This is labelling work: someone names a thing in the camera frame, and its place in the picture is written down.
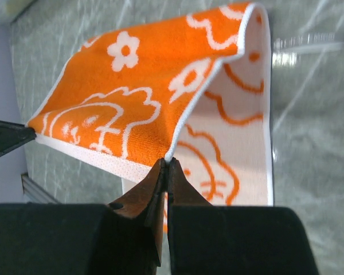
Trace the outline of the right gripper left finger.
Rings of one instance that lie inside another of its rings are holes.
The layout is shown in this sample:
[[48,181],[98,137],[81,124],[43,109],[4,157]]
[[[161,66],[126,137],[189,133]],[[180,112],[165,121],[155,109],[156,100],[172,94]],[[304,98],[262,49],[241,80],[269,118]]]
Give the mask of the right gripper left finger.
[[155,274],[165,168],[109,204],[0,204],[0,274]]

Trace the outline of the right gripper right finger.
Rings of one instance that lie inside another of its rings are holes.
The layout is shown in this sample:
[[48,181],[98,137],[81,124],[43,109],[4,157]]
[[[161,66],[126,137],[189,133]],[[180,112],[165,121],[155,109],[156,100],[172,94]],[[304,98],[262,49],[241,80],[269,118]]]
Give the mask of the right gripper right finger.
[[213,206],[169,164],[172,274],[318,274],[304,226],[286,207]]

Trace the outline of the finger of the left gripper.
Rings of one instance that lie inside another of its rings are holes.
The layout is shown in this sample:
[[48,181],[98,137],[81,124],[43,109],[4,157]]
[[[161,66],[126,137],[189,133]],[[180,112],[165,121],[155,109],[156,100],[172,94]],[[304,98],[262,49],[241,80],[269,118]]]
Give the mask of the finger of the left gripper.
[[0,120],[0,157],[34,140],[36,133],[33,128],[23,124]]

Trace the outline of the orange towel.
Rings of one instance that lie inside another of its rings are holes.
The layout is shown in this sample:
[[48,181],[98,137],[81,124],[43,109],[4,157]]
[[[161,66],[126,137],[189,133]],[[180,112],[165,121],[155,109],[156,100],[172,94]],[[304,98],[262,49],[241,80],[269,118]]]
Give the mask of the orange towel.
[[27,125],[123,191],[176,158],[208,202],[271,206],[270,84],[267,11],[232,3],[91,38]]

